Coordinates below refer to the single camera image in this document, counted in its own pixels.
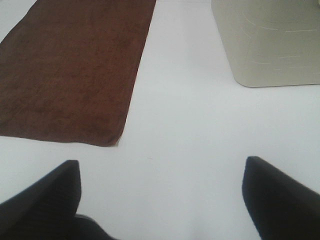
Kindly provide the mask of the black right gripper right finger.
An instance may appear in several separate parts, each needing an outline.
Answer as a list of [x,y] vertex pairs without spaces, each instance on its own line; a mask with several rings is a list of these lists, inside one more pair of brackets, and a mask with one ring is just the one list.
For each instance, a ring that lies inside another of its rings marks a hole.
[[320,238],[320,195],[258,156],[246,159],[242,196],[261,239]]

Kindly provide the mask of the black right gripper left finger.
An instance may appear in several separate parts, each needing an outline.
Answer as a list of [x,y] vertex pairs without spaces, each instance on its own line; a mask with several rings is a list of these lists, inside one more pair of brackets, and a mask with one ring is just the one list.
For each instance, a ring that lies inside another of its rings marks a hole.
[[65,240],[81,199],[80,167],[67,160],[0,205],[2,240]]

